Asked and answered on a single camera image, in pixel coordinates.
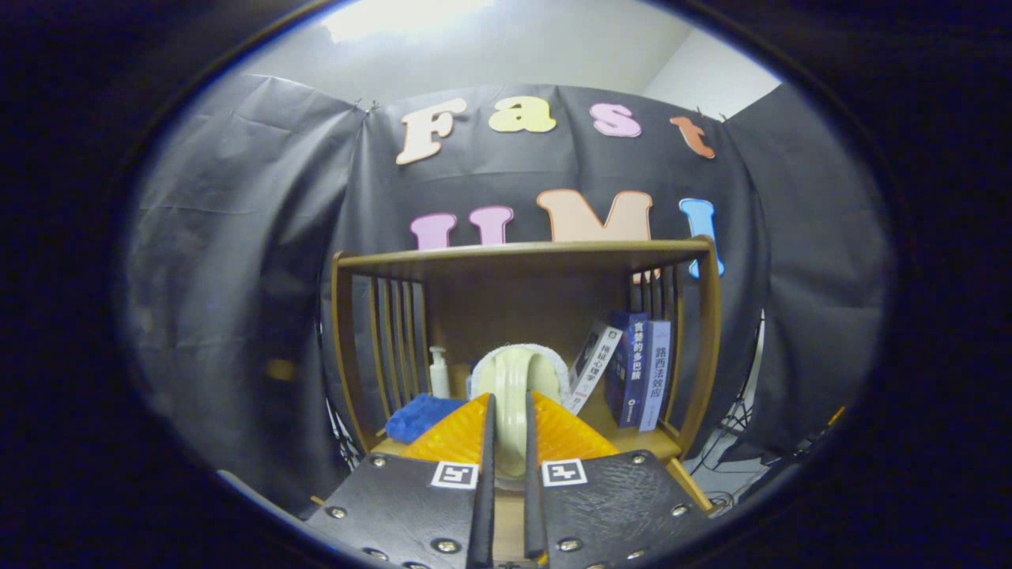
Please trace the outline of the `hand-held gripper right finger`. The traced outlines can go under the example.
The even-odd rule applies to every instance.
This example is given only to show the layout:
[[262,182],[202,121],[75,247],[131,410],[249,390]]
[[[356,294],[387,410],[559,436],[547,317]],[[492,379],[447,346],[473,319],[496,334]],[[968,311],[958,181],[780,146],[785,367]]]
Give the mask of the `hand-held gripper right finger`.
[[658,568],[712,521],[677,460],[619,451],[538,392],[527,394],[524,548],[542,568]]

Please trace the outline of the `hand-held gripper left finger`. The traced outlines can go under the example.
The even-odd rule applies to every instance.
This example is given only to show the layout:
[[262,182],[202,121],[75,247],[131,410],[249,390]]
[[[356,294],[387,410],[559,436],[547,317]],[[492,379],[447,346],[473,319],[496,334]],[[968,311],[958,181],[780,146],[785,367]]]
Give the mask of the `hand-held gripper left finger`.
[[380,568],[489,568],[494,540],[496,398],[484,394],[444,419],[474,460],[373,453],[308,519],[312,536]]

